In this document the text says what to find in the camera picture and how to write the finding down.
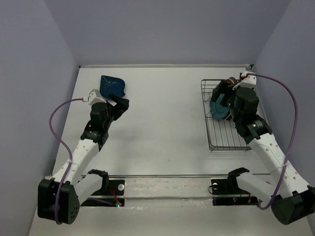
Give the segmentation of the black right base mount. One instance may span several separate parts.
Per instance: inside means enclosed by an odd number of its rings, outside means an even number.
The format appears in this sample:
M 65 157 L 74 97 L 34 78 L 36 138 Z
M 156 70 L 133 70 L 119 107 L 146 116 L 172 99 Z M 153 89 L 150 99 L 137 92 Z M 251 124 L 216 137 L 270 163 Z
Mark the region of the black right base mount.
M 249 170 L 241 167 L 230 171 L 226 178 L 211 180 L 208 192 L 213 196 L 213 206 L 257 206 L 258 199 L 239 188 L 237 177 Z

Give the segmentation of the teal scalloped plate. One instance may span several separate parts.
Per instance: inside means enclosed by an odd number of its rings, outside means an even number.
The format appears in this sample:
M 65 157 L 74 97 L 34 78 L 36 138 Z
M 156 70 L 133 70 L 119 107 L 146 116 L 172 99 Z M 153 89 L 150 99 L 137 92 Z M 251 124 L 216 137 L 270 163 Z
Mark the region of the teal scalloped plate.
M 213 95 L 210 99 L 210 111 L 215 120 L 230 120 L 231 114 L 228 107 L 221 104 L 224 94 L 220 94 L 216 101 L 213 101 Z

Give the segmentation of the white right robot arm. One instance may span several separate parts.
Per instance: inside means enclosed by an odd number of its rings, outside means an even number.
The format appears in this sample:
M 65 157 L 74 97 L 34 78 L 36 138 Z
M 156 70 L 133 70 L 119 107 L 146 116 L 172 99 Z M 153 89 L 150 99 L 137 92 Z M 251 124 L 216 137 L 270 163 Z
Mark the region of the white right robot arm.
M 258 200 L 258 207 L 271 208 L 276 219 L 288 225 L 315 212 L 315 189 L 303 179 L 279 147 L 269 124 L 257 113 L 259 98 L 252 74 L 237 81 L 231 77 L 213 89 L 211 102 L 228 108 L 237 133 L 256 153 L 275 182 L 273 186 L 242 167 L 210 187 L 214 195 L 247 192 Z

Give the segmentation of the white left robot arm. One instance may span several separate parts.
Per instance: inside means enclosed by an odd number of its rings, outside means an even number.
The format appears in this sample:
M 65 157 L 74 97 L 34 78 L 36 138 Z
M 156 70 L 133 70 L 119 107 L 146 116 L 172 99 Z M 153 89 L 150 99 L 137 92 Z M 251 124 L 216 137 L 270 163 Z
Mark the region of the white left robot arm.
M 110 102 L 104 100 L 98 90 L 92 90 L 80 102 L 91 107 L 90 120 L 86 124 L 74 151 L 55 133 L 55 138 L 66 148 L 69 158 L 51 177 L 44 178 L 38 185 L 37 215 L 39 218 L 55 221 L 56 224 L 72 224 L 77 218 L 80 206 L 94 192 L 104 194 L 109 188 L 106 171 L 86 171 L 92 159 L 105 145 L 112 122 L 120 118 L 129 108 L 129 100 L 109 94 Z

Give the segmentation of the dark blue leaf plate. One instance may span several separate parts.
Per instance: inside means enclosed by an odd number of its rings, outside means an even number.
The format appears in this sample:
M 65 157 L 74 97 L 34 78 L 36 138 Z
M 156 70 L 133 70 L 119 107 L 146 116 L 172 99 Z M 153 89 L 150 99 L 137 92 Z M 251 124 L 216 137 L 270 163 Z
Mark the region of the dark blue leaf plate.
M 102 75 L 100 78 L 99 92 L 105 99 L 109 99 L 109 94 L 111 93 L 122 98 L 126 95 L 125 86 L 126 84 L 123 79 Z

